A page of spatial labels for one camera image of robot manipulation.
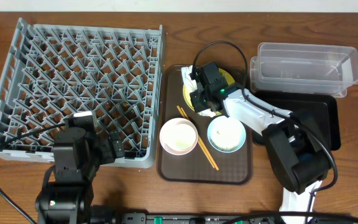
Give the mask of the white napkin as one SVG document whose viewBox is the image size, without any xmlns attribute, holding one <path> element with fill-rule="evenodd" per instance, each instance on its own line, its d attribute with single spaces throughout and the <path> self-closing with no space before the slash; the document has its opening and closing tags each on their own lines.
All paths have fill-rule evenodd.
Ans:
<svg viewBox="0 0 358 224">
<path fill-rule="evenodd" d="M 182 81 L 183 81 L 183 97 L 184 97 L 185 103 L 188 105 L 188 107 L 191 110 L 194 111 L 194 107 L 191 103 L 190 93 L 197 90 L 197 86 L 196 86 L 196 81 L 192 80 L 190 78 L 190 73 L 192 71 L 192 65 L 190 65 L 188 67 L 182 67 L 180 69 L 180 71 L 181 71 L 181 77 L 182 77 Z M 198 114 L 200 116 L 208 116 L 210 118 L 220 115 L 220 113 L 213 112 L 210 109 L 198 112 Z"/>
</svg>

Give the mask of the blue bowl with rice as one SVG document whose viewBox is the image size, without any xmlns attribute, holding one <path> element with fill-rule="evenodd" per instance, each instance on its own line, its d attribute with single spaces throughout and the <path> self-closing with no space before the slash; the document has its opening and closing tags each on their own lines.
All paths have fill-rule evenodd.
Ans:
<svg viewBox="0 0 358 224">
<path fill-rule="evenodd" d="M 239 150 L 246 141 L 246 129 L 243 124 L 226 116 L 218 116 L 207 128 L 207 138 L 217 151 L 231 153 Z"/>
</svg>

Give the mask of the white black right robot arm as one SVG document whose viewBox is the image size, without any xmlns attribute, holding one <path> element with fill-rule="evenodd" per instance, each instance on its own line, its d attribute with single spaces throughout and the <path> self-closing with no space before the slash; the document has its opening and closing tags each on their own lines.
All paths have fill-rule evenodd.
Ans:
<svg viewBox="0 0 358 224">
<path fill-rule="evenodd" d="M 284 205 L 296 206 L 309 220 L 316 193 L 335 184 L 332 181 L 322 186 L 323 179 L 330 169 L 337 171 L 313 116 L 277 108 L 244 85 L 229 84 L 214 62 L 202 67 L 192 65 L 190 79 L 196 84 L 190 94 L 196 112 L 221 111 L 262 136 L 273 173 L 286 190 Z"/>
</svg>

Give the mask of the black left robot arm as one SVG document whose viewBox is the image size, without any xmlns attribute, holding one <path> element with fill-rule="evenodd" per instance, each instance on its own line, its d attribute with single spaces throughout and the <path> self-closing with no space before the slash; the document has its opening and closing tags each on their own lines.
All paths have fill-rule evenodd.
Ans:
<svg viewBox="0 0 358 224">
<path fill-rule="evenodd" d="M 118 131 L 99 137 L 94 129 L 66 128 L 55 136 L 55 164 L 44 175 L 35 201 L 38 223 L 117 223 L 114 211 L 92 206 L 99 167 L 124 156 Z"/>
</svg>

